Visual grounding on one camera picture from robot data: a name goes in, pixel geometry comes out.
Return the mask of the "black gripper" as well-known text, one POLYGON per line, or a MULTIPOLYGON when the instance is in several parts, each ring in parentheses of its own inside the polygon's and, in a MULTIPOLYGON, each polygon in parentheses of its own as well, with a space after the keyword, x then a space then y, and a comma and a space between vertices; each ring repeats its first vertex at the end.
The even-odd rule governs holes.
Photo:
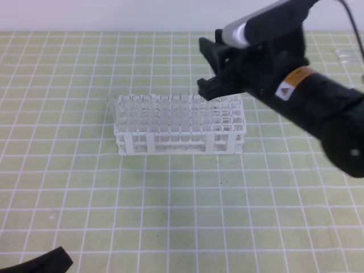
POLYGON ((197 81, 198 93, 207 101, 240 93, 269 97, 289 72, 308 64, 304 42, 264 42, 237 49, 226 45, 222 32, 215 30, 215 42, 198 40, 200 52, 214 72, 214 77, 197 81))

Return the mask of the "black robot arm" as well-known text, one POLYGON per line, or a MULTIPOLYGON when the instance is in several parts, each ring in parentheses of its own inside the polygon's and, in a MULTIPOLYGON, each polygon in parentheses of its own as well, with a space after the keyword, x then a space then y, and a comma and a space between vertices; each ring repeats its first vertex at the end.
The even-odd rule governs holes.
POLYGON ((197 82, 210 101, 248 93, 320 141, 330 162, 363 177, 363 93, 314 71, 305 57, 302 28, 245 49, 215 39, 199 39, 214 76, 197 82))

